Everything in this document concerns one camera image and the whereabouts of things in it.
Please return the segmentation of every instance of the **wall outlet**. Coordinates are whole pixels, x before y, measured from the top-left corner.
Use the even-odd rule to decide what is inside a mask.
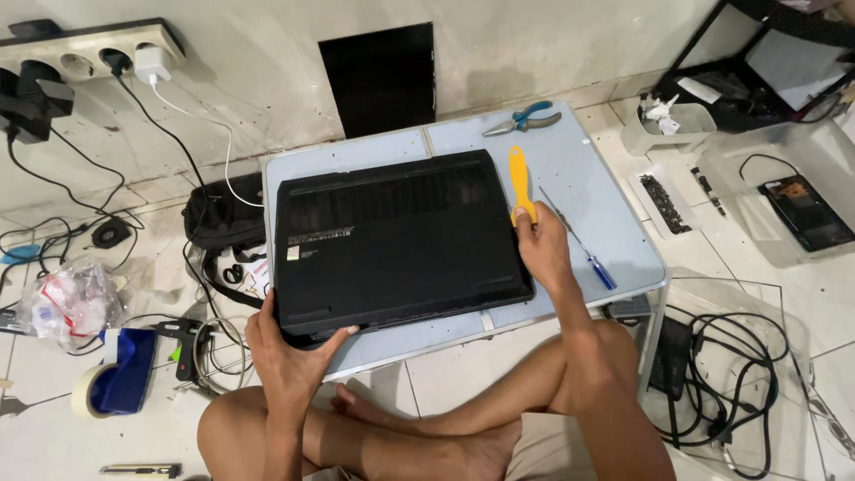
[[[147,45],[162,47],[172,57],[173,67],[186,60],[184,48],[161,18],[131,21],[103,27],[81,28],[40,38],[0,40],[0,68],[19,74],[21,62],[38,60],[55,68],[67,82],[112,77],[103,61],[105,49],[134,52]],[[133,72],[133,65],[125,73]]]

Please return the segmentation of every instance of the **pliers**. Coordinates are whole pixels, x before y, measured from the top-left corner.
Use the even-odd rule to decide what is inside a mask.
[[[532,115],[538,110],[549,109],[550,107],[552,107],[552,102],[550,102],[549,100],[544,100],[543,102],[536,102],[534,104],[531,104],[526,107],[526,109],[522,112],[514,112],[514,115],[511,116],[511,120],[498,124],[496,127],[487,130],[482,135],[484,137],[492,137],[493,135],[507,134],[509,132],[513,132],[514,130],[526,132],[530,128],[549,127],[553,123],[561,120],[561,112],[558,112],[557,114],[549,116],[545,119],[529,119],[528,116]]]

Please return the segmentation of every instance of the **hand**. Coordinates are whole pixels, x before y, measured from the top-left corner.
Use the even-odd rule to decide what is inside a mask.
[[[333,356],[359,327],[339,329],[319,348],[301,351],[282,339],[273,317],[273,304],[274,290],[270,289],[262,310],[246,323],[246,341],[262,380],[269,416],[284,422],[302,423]]]
[[[570,267],[567,228],[543,202],[535,202],[534,211],[538,218],[536,226],[532,226],[532,218],[525,209],[517,207],[514,211],[520,255],[532,276],[554,296],[577,285]]]

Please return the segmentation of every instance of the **light blue table top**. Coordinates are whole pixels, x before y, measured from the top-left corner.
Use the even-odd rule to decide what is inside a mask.
[[[268,252],[274,252],[271,219],[276,215],[276,192],[282,181],[312,175],[369,169],[412,162],[450,153],[487,149],[496,163],[508,204],[516,203],[510,183],[508,153],[518,145],[526,156],[533,192],[543,200],[543,187],[592,254],[614,277],[617,288],[605,289],[579,244],[569,237],[570,259],[589,307],[600,306],[662,287],[667,270],[656,248],[623,197],[605,162],[575,119],[572,109],[556,103],[538,112],[555,111],[563,119],[549,128],[484,138],[481,133],[510,118],[510,111],[380,134],[295,151],[270,159],[262,169],[267,206]],[[528,303],[435,319],[362,336],[354,336],[339,351],[327,378],[344,376],[388,362],[430,352],[456,341],[487,336],[490,323],[507,328],[554,312],[549,297],[537,284]]]

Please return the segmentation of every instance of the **black laptop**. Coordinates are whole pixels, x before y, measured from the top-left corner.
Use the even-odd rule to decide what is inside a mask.
[[[280,184],[276,315],[294,346],[530,300],[485,150]]]

